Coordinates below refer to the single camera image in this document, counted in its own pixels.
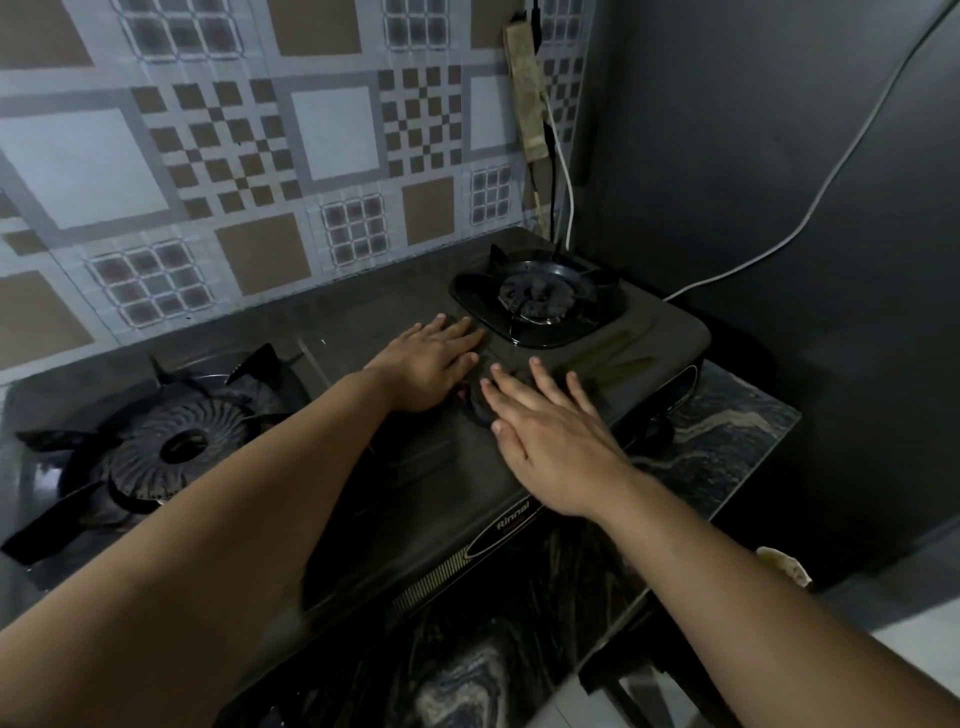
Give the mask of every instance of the black marble slab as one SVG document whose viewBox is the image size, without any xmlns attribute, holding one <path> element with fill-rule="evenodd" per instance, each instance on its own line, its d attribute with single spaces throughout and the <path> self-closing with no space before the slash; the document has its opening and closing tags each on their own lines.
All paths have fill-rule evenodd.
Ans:
<svg viewBox="0 0 960 728">
<path fill-rule="evenodd" d="M 674 443 L 635 463 L 712 519 L 800 414 L 706 362 L 671 418 Z M 350 650 L 360 634 L 315 643 L 218 722 L 523 726 L 647 592 L 597 526 L 545 513 L 386 640 L 362 654 Z"/>
</svg>

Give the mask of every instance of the white square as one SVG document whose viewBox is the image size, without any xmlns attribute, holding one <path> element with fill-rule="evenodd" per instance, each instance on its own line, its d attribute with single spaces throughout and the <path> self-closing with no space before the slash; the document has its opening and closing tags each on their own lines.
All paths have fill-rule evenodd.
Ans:
<svg viewBox="0 0 960 728">
<path fill-rule="evenodd" d="M 503 147 L 516 141 L 509 76 L 470 79 L 470 149 Z"/>
<path fill-rule="evenodd" d="M 366 86 L 298 91 L 292 96 L 311 179 L 379 168 Z"/>
<path fill-rule="evenodd" d="M 0 119 L 0 150 L 61 230 L 168 208 L 119 109 Z"/>
</svg>

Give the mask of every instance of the white cable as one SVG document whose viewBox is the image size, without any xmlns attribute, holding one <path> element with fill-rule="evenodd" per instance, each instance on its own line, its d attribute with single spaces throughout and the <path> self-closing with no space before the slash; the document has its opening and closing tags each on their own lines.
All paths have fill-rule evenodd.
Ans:
<svg viewBox="0 0 960 728">
<path fill-rule="evenodd" d="M 570 218 L 566 221 L 566 242 L 564 243 L 564 250 L 568 253 L 570 252 L 570 234 L 573 232 L 573 183 L 570 181 L 570 172 L 566 168 L 566 159 L 564 159 L 564 150 L 560 148 L 560 135 L 557 134 L 557 125 L 553 120 L 553 110 L 550 108 L 550 99 L 547 98 L 546 94 L 542 94 L 540 97 L 543 101 L 543 105 L 546 107 L 546 118 L 550 124 L 550 129 L 553 131 L 553 138 L 555 146 L 557 148 L 557 157 L 560 158 L 560 166 L 564 170 L 564 180 L 566 181 L 566 197 L 570 201 Z"/>
<path fill-rule="evenodd" d="M 707 285 L 708 283 L 716 282 L 720 279 L 726 278 L 727 276 L 732 276 L 734 273 L 739 273 L 745 268 L 749 268 L 754 263 L 760 262 L 763 258 L 773 255 L 778 250 L 780 250 L 783 246 L 788 245 L 790 242 L 793 241 L 795 237 L 797 237 L 797 235 L 799 235 L 803 231 L 803 229 L 806 227 L 806 224 L 810 222 L 810 218 L 813 217 L 814 210 L 816 210 L 817 206 L 820 204 L 820 201 L 824 198 L 824 195 L 827 193 L 827 190 L 829 189 L 830 185 L 833 184 L 833 180 L 836 179 L 836 176 L 838 174 L 840 174 L 840 170 L 844 168 L 844 165 L 847 163 L 847 160 L 850 159 L 853 152 L 860 145 L 860 141 L 866 135 L 867 131 L 874 125 L 874 121 L 876 120 L 877 115 L 880 113 L 880 109 L 886 103 L 887 97 L 890 96 L 890 92 L 893 90 L 894 85 L 897 83 L 898 79 L 900 78 L 900 74 L 903 72 L 903 68 L 910 62 L 910 59 L 913 58 L 917 49 L 923 44 L 927 36 L 929 36 L 930 32 L 940 23 L 941 20 L 943 20 L 947 12 L 949 12 L 949 10 L 952 9 L 952 5 L 953 5 L 952 3 L 948 3 L 946 8 L 940 13 L 938 13 L 937 17 L 934 18 L 933 23 L 931 23 L 924 30 L 924 33 L 920 36 L 920 39 L 916 43 L 914 43 L 913 46 L 911 46 L 909 52 L 900 62 L 900 65 L 897 66 L 897 69 L 894 71 L 893 75 L 890 77 L 890 81 L 887 82 L 887 85 L 883 88 L 883 91 L 880 93 L 880 97 L 876 101 L 876 104 L 874 104 L 874 108 L 870 112 L 870 115 L 867 117 L 867 120 L 864 122 L 863 126 L 860 127 L 860 131 L 857 133 L 857 135 L 853 138 L 853 142 L 847 148 L 847 151 L 844 153 L 844 155 L 840 157 L 840 160 L 834 165 L 833 169 L 830 170 L 830 173 L 827 175 L 827 179 L 824 180 L 824 183 L 820 186 L 820 191 L 818 191 L 817 196 L 813 198 L 813 203 L 810 205 L 810 208 L 806 211 L 806 215 L 804 215 L 803 220 L 800 221 L 800 225 L 798 225 L 793 232 L 791 232 L 789 235 L 783 238 L 779 243 L 777 243 L 777 245 L 775 245 L 770 250 L 764 253 L 761 253 L 757 257 L 752 257 L 750 260 L 748 260 L 745 263 L 740 263 L 740 265 L 736 266 L 735 268 L 731 268 L 726 273 L 721 273 L 719 276 L 714 276 L 713 278 L 698 280 L 695 283 L 690 283 L 689 285 L 686 285 L 683 288 L 681 288 L 676 293 L 671 293 L 669 296 L 663 299 L 664 301 L 671 301 L 672 299 L 677 298 L 681 294 L 686 293 L 687 291 L 693 288 L 699 288 L 702 285 Z"/>
</svg>

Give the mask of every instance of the forearm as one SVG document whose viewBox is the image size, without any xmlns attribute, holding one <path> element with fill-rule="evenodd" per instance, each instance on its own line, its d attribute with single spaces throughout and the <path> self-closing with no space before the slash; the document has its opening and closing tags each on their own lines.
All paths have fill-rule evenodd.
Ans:
<svg viewBox="0 0 960 728">
<path fill-rule="evenodd" d="M 0 633 L 0 722 L 209 724 L 390 407 L 345 377 Z"/>
<path fill-rule="evenodd" d="M 684 631 L 747 728 L 956 726 L 948 692 L 836 619 L 651 478 L 598 522 Z"/>
</svg>

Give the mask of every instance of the gas stove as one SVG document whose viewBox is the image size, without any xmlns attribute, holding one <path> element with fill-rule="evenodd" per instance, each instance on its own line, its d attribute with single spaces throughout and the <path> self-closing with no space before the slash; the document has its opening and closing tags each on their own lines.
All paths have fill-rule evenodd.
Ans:
<svg viewBox="0 0 960 728">
<path fill-rule="evenodd" d="M 540 512 L 490 433 L 478 382 L 493 362 L 575 369 L 634 452 L 669 441 L 669 410 L 696 384 L 699 321 L 542 244 L 499 231 L 18 382 L 0 427 L 0 477 L 19 493 L 4 552 L 56 586 L 398 331 L 469 315 L 490 332 L 480 366 L 375 434 L 248 676 L 345 620 L 389 631 Z"/>
</svg>

